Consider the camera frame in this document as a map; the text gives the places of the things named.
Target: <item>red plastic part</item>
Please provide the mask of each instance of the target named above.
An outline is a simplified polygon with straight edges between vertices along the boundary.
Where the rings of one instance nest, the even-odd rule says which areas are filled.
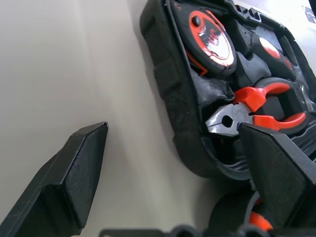
[[[235,92],[234,104],[245,103],[252,112],[256,112],[267,101],[267,94],[281,94],[291,88],[289,84],[275,82],[264,88],[245,87]]]
[[[262,199],[262,198],[258,199],[258,200],[256,201],[256,203],[255,203],[255,206],[256,206],[256,205],[259,205],[259,204],[262,203],[262,202],[263,202],[263,199]]]
[[[259,41],[261,43],[261,45],[263,46],[263,48],[265,49],[265,51],[267,51],[272,57],[279,59],[281,58],[281,55],[279,53],[279,51],[266,39],[260,37]]]
[[[273,129],[275,131],[279,131],[281,129],[289,129],[300,125],[306,119],[305,113],[299,113],[289,117],[284,122],[277,121],[272,116],[266,115],[254,115],[253,123],[258,126],[267,127]]]
[[[262,229],[264,231],[268,231],[268,230],[273,229],[272,225],[270,224],[270,222],[266,218],[264,218],[262,215],[254,212],[254,211],[252,211],[250,214],[249,223],[259,227],[260,229]]]
[[[287,64],[287,66],[291,69],[291,71],[293,70],[293,67],[292,67],[292,64],[291,62],[287,59],[287,58],[284,58],[285,60],[285,63]]]

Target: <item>tool compartment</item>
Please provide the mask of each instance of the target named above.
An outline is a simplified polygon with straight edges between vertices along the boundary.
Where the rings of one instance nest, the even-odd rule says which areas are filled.
[[[155,66],[155,79],[160,96],[166,105],[174,130],[173,141],[182,162],[189,170],[201,177],[247,180],[250,175],[239,138],[210,134],[205,122],[218,107],[233,102],[235,91],[249,83],[256,83],[251,81],[256,77],[267,78],[272,74],[267,69],[267,65],[261,66],[261,58],[256,57],[254,53],[253,57],[249,56],[247,43],[241,49],[239,46],[237,47],[242,52],[237,51],[234,55],[236,60],[229,66],[224,66],[223,76],[221,76],[220,68],[215,69],[213,73],[208,70],[209,68],[206,69],[205,65],[201,65],[199,60],[192,56],[192,49],[187,49],[188,41],[183,41],[181,36],[184,33],[179,32],[178,29],[179,18],[175,19],[175,11],[183,12],[186,4],[189,7],[202,7],[203,11],[210,11],[211,15],[218,19],[225,28],[235,19],[241,25],[240,29],[246,27],[247,31],[255,32],[260,37],[269,40],[278,51],[291,60],[295,72],[295,78],[292,80],[295,84],[297,77],[300,77],[305,82],[309,89],[309,91],[307,89],[307,95],[311,101],[316,98],[315,76],[288,29],[254,9],[248,10],[235,6],[231,0],[213,2],[149,0],[146,4],[140,19],[141,32]],[[284,37],[293,48],[297,63],[293,62],[291,52],[287,48],[284,49],[279,43],[280,39],[284,41]],[[236,64],[240,65],[240,61],[246,62],[243,68],[236,67]],[[257,75],[253,73],[253,67],[259,68]],[[304,97],[300,91],[298,93],[299,98]],[[273,115],[275,114],[274,104],[278,106],[275,101],[276,99],[273,97],[267,99],[267,104],[271,104],[272,109],[270,110]],[[306,105],[302,106],[304,110],[307,110]],[[269,108],[262,107],[261,111],[269,111]],[[311,131],[315,127],[313,115],[310,116],[308,122],[310,124],[301,133],[293,136],[293,140],[298,146],[304,147],[303,151],[309,150],[310,155],[316,156],[315,152],[308,149],[304,142],[308,140],[306,136],[311,137]]]

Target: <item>orange handle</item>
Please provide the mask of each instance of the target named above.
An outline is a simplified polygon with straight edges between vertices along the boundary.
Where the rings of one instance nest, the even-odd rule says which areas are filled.
[[[270,224],[270,222],[264,218],[262,215],[252,211],[250,214],[250,220],[249,220],[250,224],[253,224],[257,227],[259,227],[260,229],[262,229],[263,231],[268,231],[268,230],[272,230],[273,227]]]
[[[266,115],[254,115],[253,123],[258,126],[267,127],[275,131],[279,131],[281,129],[291,129],[298,125],[300,125],[306,119],[305,113],[299,113],[289,117],[284,122],[277,121],[272,116]]]
[[[291,88],[289,84],[274,82],[264,88],[245,87],[235,92],[234,104],[245,103],[252,112],[256,112],[267,101],[267,94],[281,94]]]

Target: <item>white surface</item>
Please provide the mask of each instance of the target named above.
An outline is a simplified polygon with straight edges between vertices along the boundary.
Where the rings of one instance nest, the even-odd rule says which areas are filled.
[[[115,227],[206,227],[231,185],[195,176],[178,158],[139,31],[145,3],[1,2],[0,221],[73,132],[107,121],[99,186],[81,236]]]

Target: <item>black plastic piece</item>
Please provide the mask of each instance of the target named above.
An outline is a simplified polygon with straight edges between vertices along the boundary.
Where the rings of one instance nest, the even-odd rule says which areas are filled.
[[[294,51],[290,45],[290,42],[288,41],[286,36],[282,36],[279,38],[279,42],[283,48],[284,54],[288,57],[288,59],[291,61],[291,63],[294,66],[298,66],[298,62],[296,59],[296,56],[294,54]]]
[[[276,120],[284,120],[284,111],[280,104],[280,101],[276,96],[267,97],[266,103],[256,111],[257,115],[270,115]]]
[[[314,237],[316,236],[316,229],[309,228],[286,228],[269,231],[272,237]]]
[[[221,198],[212,211],[207,236],[234,232],[239,226],[248,224],[251,211],[259,198],[259,194],[252,191]]]
[[[253,86],[262,78],[271,77],[268,65],[256,54],[247,60],[242,53],[237,54],[237,67],[232,84],[237,84],[238,88]]]
[[[192,23],[194,26],[200,26],[201,25],[201,18],[198,16],[195,16],[192,18]]]
[[[312,120],[305,131],[292,138],[292,141],[307,155],[313,162],[316,161],[316,120]]]
[[[99,237],[202,237],[201,232],[187,225],[176,226],[170,233],[160,230],[103,230]]]
[[[244,123],[238,131],[275,227],[315,227],[316,164],[282,133]]]
[[[311,8],[312,8],[312,11],[315,15],[315,12],[316,12],[316,2],[314,0],[309,0],[310,2],[310,5],[311,5]]]
[[[231,37],[236,51],[247,56],[251,53],[252,32],[241,25],[236,19],[225,24],[225,29]]]
[[[102,122],[70,136],[27,186],[0,225],[0,236],[79,235],[99,182],[107,132]]]
[[[233,151],[235,153],[235,157],[236,160],[239,160],[239,162],[244,163],[244,165],[247,167],[248,169],[248,165],[247,165],[247,161],[246,161],[246,157],[245,154],[243,152],[243,147],[241,144],[241,140],[237,139],[233,142]]]
[[[295,93],[295,96],[297,97],[298,102],[302,106],[303,111],[308,111],[308,106],[307,106],[308,101],[305,100],[305,96],[304,96],[303,91],[301,89],[301,84],[293,81],[292,85],[293,85],[293,92]]]

